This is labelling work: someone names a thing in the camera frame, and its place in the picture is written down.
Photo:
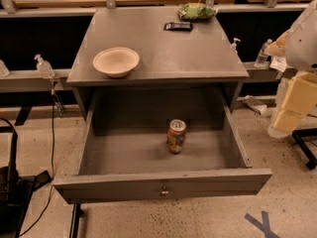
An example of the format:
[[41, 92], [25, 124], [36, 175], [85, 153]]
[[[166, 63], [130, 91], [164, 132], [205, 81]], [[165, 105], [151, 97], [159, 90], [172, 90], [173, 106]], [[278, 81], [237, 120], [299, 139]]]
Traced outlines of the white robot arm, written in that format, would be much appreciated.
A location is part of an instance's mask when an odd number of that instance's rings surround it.
[[292, 79], [283, 79], [277, 89], [276, 109], [267, 133], [279, 139], [290, 135], [317, 105], [317, 0], [264, 51], [285, 58], [287, 65], [298, 70]]

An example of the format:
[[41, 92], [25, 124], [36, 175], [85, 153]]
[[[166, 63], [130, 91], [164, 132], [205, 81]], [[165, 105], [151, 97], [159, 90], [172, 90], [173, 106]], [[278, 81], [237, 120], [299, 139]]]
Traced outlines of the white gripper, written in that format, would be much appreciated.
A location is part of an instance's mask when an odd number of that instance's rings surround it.
[[276, 110], [273, 112], [267, 133], [275, 138], [289, 136], [317, 105], [317, 74], [300, 73], [291, 80], [283, 77], [275, 97]]

